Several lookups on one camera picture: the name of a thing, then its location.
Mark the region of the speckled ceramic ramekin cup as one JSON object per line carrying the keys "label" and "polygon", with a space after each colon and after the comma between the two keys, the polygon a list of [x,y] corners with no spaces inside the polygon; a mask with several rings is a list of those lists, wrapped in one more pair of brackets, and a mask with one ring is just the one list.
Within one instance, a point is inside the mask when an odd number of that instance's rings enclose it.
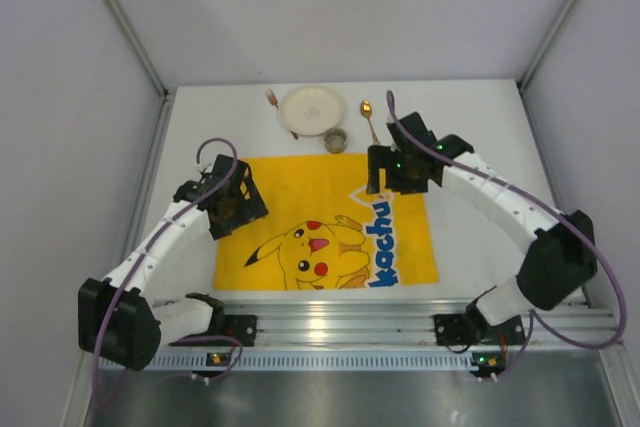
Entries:
{"label": "speckled ceramic ramekin cup", "polygon": [[348,135],[346,131],[341,128],[329,129],[323,135],[323,145],[327,152],[340,154],[344,152],[348,146]]}

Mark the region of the gold ornate spoon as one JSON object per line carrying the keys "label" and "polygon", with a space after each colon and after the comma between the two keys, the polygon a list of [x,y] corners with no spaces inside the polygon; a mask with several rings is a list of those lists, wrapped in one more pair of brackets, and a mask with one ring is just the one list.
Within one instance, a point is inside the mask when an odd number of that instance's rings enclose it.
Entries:
{"label": "gold ornate spoon", "polygon": [[365,118],[368,123],[373,144],[375,146],[379,146],[380,140],[373,126],[373,122],[372,122],[373,109],[371,107],[370,102],[368,100],[362,100],[360,103],[359,111],[361,116]]}

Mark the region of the white round plate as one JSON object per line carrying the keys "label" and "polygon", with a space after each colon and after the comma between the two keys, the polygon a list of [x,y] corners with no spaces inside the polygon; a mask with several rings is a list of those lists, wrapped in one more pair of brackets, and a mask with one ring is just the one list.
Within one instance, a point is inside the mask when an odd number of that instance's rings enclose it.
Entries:
{"label": "white round plate", "polygon": [[299,136],[318,136],[337,127],[346,112],[344,98],[327,86],[294,88],[279,102],[280,122]]}

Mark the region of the yellow Pikachu cloth placemat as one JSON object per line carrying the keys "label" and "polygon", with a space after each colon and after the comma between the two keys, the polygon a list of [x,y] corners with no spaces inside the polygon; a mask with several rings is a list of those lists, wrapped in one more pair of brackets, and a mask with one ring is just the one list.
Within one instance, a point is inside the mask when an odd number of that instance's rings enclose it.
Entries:
{"label": "yellow Pikachu cloth placemat", "polygon": [[248,164],[268,214],[219,241],[215,289],[318,293],[438,283],[423,195],[368,193],[366,155]]}

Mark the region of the gold fork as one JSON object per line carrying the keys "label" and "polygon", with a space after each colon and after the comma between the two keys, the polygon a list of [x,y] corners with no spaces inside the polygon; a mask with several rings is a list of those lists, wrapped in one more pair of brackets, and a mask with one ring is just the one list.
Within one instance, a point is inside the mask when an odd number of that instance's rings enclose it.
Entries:
{"label": "gold fork", "polygon": [[[278,108],[279,108],[279,101],[278,101],[278,98],[276,97],[275,93],[273,92],[273,90],[272,90],[271,88],[268,88],[268,89],[266,90],[266,97],[267,97],[267,100],[269,101],[269,103],[270,103],[272,106],[274,106],[276,109],[278,109]],[[298,140],[298,139],[299,139],[299,136],[298,136],[298,134],[297,134],[296,132],[294,132],[294,131],[290,130],[290,133],[291,133],[292,137],[293,137],[295,140]]]}

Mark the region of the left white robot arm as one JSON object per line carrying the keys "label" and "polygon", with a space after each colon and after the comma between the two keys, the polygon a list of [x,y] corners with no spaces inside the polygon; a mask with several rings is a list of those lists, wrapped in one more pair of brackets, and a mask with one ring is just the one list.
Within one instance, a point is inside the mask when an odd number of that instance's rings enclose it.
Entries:
{"label": "left white robot arm", "polygon": [[265,217],[248,163],[220,154],[174,194],[151,233],[103,279],[78,291],[78,345],[141,371],[157,351],[198,335],[222,335],[221,301],[204,292],[215,243]]}

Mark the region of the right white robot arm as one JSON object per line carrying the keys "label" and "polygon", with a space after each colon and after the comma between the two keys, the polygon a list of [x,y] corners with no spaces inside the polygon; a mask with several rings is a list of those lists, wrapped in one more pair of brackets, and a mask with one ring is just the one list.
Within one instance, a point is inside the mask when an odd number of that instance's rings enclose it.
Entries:
{"label": "right white robot arm", "polygon": [[455,134],[437,138],[418,113],[387,128],[393,145],[367,149],[368,193],[423,194],[434,183],[475,207],[524,255],[514,276],[466,307],[462,318],[473,339],[531,309],[553,310],[595,276],[595,255],[584,243],[593,237],[588,215],[544,210],[518,195],[471,144]]}

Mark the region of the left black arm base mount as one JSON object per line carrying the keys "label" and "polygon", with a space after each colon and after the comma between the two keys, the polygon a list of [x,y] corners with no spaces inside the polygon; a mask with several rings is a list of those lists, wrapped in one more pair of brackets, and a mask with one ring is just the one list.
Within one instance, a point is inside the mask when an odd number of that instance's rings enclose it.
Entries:
{"label": "left black arm base mount", "polygon": [[258,317],[255,315],[227,314],[223,321],[210,326],[201,334],[194,334],[171,343],[171,346],[222,346],[233,338],[243,347],[253,347],[258,332]]}

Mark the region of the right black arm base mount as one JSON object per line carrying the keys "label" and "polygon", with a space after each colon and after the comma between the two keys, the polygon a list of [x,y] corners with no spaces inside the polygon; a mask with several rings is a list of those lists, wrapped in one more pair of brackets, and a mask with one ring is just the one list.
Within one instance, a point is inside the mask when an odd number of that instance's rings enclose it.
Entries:
{"label": "right black arm base mount", "polygon": [[478,326],[462,313],[436,314],[433,322],[436,344],[457,353],[476,346],[519,346],[526,337],[522,320],[518,316],[498,326]]}

